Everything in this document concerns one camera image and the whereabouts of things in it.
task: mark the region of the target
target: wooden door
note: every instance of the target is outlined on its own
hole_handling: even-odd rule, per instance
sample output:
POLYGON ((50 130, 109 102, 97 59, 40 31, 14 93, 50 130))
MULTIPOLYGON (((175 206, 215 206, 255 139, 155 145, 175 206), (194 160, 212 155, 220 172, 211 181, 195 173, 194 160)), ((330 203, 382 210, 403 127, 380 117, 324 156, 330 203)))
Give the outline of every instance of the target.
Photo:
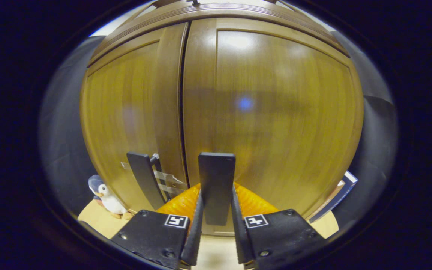
MULTIPOLYGON (((233 153, 237 183, 303 217, 342 179, 362 130, 351 60, 269 22, 193 21, 182 94, 190 185, 199 183, 201 152, 233 153)), ((230 232, 230 223, 212 230, 230 232)))
POLYGON ((98 174, 132 212, 153 208, 123 166, 127 152, 158 153, 163 171, 186 181, 179 87, 187 26, 128 41, 86 72, 80 108, 86 147, 98 174))

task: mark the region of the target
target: book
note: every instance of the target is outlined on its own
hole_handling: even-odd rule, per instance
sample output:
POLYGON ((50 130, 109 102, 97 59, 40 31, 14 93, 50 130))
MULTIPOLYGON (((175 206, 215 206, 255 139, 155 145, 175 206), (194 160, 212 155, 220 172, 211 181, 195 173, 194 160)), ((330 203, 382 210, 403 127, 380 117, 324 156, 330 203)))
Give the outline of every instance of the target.
POLYGON ((331 194, 328 196, 328 198, 326 198, 326 201, 319 206, 312 214, 309 215, 309 217, 307 219, 312 219, 315 215, 317 215, 321 210, 323 210, 323 208, 328 205, 333 198, 338 195, 339 191, 341 191, 341 189, 343 188, 343 186, 345 185, 345 182, 343 180, 339 181, 338 185, 336 186, 336 188, 334 189, 333 192, 331 192, 331 194))
POLYGON ((322 218, 325 214, 327 214, 329 211, 333 210, 333 208, 336 207, 336 205, 338 205, 353 189, 358 179, 355 178, 355 176, 352 175, 349 171, 346 171, 341 181, 345 183, 341 191, 328 204, 326 204, 321 209, 321 211, 319 211, 317 214, 313 215, 313 217, 309 219, 310 223, 317 221, 318 219, 322 218))

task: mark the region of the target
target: cabinet top molding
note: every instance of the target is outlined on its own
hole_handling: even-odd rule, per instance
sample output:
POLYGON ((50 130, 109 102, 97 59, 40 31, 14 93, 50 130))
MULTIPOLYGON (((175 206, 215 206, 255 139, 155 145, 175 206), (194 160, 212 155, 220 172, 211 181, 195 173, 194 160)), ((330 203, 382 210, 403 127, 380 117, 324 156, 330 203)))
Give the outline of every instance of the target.
POLYGON ((264 0, 201 0, 200 5, 177 1, 125 23, 103 40, 88 67, 119 45, 172 24, 215 17, 247 18, 289 27, 313 36, 347 57, 348 52, 329 31, 310 18, 264 0))

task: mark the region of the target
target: cabinet door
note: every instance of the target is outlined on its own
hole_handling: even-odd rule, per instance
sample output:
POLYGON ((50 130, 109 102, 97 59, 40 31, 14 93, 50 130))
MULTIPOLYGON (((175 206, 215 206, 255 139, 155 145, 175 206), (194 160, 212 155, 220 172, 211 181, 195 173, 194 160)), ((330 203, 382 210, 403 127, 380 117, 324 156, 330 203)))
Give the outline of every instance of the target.
POLYGON ((233 153, 237 183, 303 217, 336 188, 362 130, 351 60, 269 22, 193 21, 182 94, 190 185, 199 183, 201 152, 233 153))
POLYGON ((127 152, 158 153, 163 171, 186 181, 179 90, 186 32, 183 23, 144 34, 86 72, 80 109, 87 149, 101 178, 133 212, 153 208, 124 166, 127 152))

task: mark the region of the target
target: penguin plush toy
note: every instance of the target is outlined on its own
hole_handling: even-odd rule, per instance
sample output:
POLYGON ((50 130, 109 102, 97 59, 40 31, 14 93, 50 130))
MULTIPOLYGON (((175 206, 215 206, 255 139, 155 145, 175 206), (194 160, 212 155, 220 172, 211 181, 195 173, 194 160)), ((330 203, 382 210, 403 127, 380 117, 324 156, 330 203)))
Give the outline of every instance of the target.
POLYGON ((99 175, 93 175, 88 180, 89 189, 96 195, 103 206, 111 213, 111 215, 117 219, 131 219, 133 215, 128 212, 123 205, 116 199, 116 197, 110 192, 108 187, 103 183, 103 180, 99 175))

